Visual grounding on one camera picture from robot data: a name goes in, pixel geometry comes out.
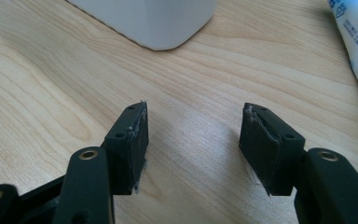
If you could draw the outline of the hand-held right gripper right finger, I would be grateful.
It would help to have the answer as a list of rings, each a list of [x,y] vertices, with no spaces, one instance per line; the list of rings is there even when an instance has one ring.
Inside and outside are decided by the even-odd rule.
[[[305,138],[272,111],[246,103],[239,147],[267,194],[296,191],[300,224],[358,224],[358,173],[342,155],[306,150]]]

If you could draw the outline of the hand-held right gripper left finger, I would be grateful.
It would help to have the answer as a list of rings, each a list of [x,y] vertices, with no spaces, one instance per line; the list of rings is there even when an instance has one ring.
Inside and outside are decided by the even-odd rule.
[[[114,197],[138,188],[148,146],[147,103],[124,109],[99,147],[74,153],[53,224],[115,224]]]

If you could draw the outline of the grey plastic holder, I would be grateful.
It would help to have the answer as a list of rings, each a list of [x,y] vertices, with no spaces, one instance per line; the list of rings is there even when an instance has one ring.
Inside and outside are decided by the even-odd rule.
[[[217,0],[67,0],[152,50],[174,49],[213,16]]]

